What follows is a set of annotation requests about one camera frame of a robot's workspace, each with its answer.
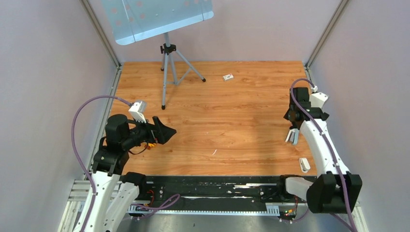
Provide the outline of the white staple box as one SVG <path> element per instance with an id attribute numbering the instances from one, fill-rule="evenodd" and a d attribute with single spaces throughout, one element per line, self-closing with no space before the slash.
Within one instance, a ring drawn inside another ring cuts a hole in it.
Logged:
<path id="1" fill-rule="evenodd" d="M 224 81 L 228 81 L 228 80 L 233 79 L 234 76 L 230 73 L 230 74 L 224 75 L 222 78 Z"/>

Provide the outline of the silver perforated music stand tray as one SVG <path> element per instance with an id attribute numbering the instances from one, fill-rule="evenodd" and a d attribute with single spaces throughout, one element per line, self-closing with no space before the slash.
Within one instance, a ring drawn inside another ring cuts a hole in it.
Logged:
<path id="1" fill-rule="evenodd" d="M 214 16 L 210 0 L 102 0 L 117 44 L 129 45 Z"/>

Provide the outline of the white stapler body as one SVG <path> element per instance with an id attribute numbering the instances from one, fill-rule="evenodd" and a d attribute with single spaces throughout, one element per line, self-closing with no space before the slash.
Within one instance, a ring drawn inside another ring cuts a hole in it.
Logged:
<path id="1" fill-rule="evenodd" d="M 292 145 L 297 145 L 298 137 L 299 137 L 298 129 L 289 129 L 285 142 L 291 143 Z"/>

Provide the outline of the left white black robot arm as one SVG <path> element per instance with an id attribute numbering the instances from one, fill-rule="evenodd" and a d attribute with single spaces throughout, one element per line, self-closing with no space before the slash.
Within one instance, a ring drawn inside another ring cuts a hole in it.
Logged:
<path id="1" fill-rule="evenodd" d="M 153 124 L 128 119 L 123 114 L 108 118 L 105 136 L 93 158 L 85 211 L 73 229 L 75 232 L 115 232 L 131 203 L 147 196 L 144 174 L 123 173 L 129 151 L 142 143 L 163 145 L 177 133 L 158 117 L 152 119 Z"/>

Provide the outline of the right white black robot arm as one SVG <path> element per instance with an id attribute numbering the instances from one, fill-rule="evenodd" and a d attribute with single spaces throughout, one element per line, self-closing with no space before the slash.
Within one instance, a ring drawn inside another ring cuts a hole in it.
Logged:
<path id="1" fill-rule="evenodd" d="M 294 196 L 306 201 L 312 213 L 347 214 L 353 211 L 363 182 L 344 164 L 327 128 L 329 114 L 322 110 L 327 95 L 310 93 L 307 87 L 290 89 L 290 103 L 284 119 L 291 122 L 287 140 L 296 144 L 298 133 L 305 138 L 317 169 L 315 181 L 298 175 L 280 176 L 276 195 L 288 202 Z"/>

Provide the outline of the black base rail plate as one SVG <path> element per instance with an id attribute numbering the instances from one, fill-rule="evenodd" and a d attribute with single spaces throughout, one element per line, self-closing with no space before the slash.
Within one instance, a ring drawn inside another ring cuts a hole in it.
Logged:
<path id="1" fill-rule="evenodd" d="M 301 216 L 304 200 L 281 195 L 279 176 L 148 176 L 135 204 L 160 214 Z"/>

